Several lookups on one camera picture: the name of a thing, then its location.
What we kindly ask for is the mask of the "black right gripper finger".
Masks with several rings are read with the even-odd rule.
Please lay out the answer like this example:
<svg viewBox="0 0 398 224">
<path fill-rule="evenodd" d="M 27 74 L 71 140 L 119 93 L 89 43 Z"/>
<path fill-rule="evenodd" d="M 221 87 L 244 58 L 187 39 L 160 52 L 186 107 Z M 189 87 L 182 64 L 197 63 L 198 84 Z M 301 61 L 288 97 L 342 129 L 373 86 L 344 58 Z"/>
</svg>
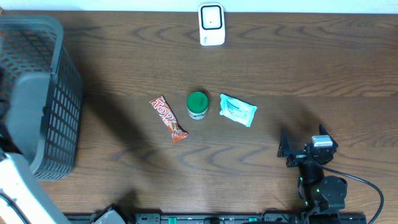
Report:
<svg viewBox="0 0 398 224">
<path fill-rule="evenodd" d="M 277 151 L 277 157 L 288 157 L 291 153 L 291 145 L 284 128 L 280 132 L 280 143 Z"/>
<path fill-rule="evenodd" d="M 338 148 L 338 143 L 330 136 L 324 125 L 319 125 L 319 136 L 320 143 L 319 145 L 322 147 L 333 147 L 335 149 Z"/>
</svg>

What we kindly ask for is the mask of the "white barcode scanner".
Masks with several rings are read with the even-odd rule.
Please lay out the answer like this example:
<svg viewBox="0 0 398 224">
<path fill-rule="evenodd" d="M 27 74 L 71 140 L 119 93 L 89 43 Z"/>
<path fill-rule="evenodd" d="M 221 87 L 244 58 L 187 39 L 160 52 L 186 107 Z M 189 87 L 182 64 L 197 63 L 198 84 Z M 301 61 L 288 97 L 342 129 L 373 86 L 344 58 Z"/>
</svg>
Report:
<svg viewBox="0 0 398 224">
<path fill-rule="evenodd" d="M 198 9 L 200 44 L 223 45 L 226 37 L 224 7 L 217 2 L 205 3 Z"/>
</svg>

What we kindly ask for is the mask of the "teal wet wipes pack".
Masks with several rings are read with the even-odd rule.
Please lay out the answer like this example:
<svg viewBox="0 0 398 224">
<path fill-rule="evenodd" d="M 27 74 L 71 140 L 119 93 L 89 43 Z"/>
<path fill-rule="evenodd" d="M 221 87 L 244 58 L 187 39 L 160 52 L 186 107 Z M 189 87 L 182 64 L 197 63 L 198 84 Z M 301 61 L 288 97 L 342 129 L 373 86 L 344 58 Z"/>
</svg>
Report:
<svg viewBox="0 0 398 224">
<path fill-rule="evenodd" d="M 257 106 L 223 93 L 220 95 L 220 108 L 220 115 L 225 116 L 232 121 L 241 123 L 247 128 L 251 127 L 257 110 Z"/>
</svg>

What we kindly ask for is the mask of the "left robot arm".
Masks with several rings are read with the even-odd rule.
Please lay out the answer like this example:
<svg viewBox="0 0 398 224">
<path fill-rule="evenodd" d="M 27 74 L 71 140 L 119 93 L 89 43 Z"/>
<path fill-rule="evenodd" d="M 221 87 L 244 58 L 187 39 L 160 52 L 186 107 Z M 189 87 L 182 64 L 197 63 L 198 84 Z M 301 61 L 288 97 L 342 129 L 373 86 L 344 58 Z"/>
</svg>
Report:
<svg viewBox="0 0 398 224">
<path fill-rule="evenodd" d="M 92 215 L 66 215 L 32 175 L 21 151 L 1 125 L 1 219 L 12 224 L 127 224 L 131 221 L 110 205 Z"/>
</svg>

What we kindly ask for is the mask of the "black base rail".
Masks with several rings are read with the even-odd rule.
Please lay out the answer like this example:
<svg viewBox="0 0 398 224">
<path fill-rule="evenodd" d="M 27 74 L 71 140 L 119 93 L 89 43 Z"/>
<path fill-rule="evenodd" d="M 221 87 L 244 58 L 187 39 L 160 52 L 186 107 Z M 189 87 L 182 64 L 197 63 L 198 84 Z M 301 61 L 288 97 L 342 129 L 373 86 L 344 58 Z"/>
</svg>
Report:
<svg viewBox="0 0 398 224">
<path fill-rule="evenodd" d="M 176 215 L 159 213 L 135 213 L 126 220 L 135 224 L 239 224 L 239 223 L 303 223 L 291 214 L 276 212 L 246 215 L 207 214 L 207 215 Z M 366 224 L 364 215 L 313 215 L 310 223 L 342 223 Z"/>
</svg>

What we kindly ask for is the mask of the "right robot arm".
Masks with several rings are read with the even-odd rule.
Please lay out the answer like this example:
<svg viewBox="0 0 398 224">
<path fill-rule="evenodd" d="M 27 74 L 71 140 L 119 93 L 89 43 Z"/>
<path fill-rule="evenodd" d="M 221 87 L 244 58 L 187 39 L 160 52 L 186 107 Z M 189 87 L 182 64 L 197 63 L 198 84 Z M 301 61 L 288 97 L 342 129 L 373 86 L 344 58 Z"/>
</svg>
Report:
<svg viewBox="0 0 398 224">
<path fill-rule="evenodd" d="M 303 149 L 294 149 L 285 129 L 280 132 L 277 157 L 286 158 L 287 167 L 298 167 L 298 192 L 305 208 L 292 215 L 290 223 L 341 223 L 340 210 L 345 208 L 348 184 L 334 175 L 326 176 L 324 166 L 333 160 L 336 141 L 319 125 L 319 134 L 312 136 Z"/>
</svg>

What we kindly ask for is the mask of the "red Top chocolate bar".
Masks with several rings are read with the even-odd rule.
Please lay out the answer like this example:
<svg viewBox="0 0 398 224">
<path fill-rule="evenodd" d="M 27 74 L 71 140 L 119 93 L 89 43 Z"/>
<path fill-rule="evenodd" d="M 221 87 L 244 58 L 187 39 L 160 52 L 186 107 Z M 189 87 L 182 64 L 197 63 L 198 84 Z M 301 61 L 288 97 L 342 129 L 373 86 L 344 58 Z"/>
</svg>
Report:
<svg viewBox="0 0 398 224">
<path fill-rule="evenodd" d="M 173 142 L 178 142 L 188 136 L 188 132 L 186 132 L 179 125 L 178 120 L 174 115 L 174 112 L 170 108 L 169 104 L 166 102 L 163 95 L 160 95 L 150 100 L 150 104 L 156 110 L 157 114 L 161 117 L 165 126 L 171 133 Z"/>
</svg>

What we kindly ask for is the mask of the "grey plastic mesh basket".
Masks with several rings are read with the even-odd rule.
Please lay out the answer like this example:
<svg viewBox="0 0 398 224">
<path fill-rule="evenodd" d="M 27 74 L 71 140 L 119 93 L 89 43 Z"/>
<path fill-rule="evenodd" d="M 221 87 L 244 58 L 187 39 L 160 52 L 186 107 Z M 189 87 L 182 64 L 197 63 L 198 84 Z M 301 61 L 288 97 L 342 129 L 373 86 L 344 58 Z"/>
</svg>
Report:
<svg viewBox="0 0 398 224">
<path fill-rule="evenodd" d="M 83 81 L 51 16 L 1 16 L 1 124 L 39 180 L 75 165 Z"/>
</svg>

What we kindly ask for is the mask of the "green lid jar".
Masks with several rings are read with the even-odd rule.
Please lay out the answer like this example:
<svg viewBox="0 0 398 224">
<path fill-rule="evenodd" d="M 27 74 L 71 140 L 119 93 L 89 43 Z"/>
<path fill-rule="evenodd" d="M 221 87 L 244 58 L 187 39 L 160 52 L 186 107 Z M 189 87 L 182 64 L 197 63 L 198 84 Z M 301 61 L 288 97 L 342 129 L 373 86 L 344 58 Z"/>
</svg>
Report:
<svg viewBox="0 0 398 224">
<path fill-rule="evenodd" d="M 187 110 L 192 119 L 203 119 L 208 112 L 208 97 L 200 91 L 191 93 L 187 98 Z"/>
</svg>

